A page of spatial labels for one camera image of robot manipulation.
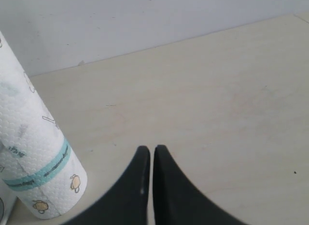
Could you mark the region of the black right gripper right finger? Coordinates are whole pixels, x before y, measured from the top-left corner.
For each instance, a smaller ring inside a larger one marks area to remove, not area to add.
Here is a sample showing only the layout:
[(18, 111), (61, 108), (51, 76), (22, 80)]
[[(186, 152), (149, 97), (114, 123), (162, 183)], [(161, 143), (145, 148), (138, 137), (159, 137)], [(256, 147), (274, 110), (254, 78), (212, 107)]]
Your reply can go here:
[(157, 225), (242, 225), (202, 194), (165, 145), (154, 151), (154, 219)]

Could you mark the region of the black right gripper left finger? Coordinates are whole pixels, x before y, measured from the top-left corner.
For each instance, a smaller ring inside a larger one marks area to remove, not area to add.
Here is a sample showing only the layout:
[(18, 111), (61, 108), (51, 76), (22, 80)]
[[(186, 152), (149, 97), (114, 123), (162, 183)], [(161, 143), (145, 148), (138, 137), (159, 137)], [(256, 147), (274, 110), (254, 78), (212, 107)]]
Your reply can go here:
[(150, 151), (139, 146), (116, 183), (66, 225), (147, 225)]

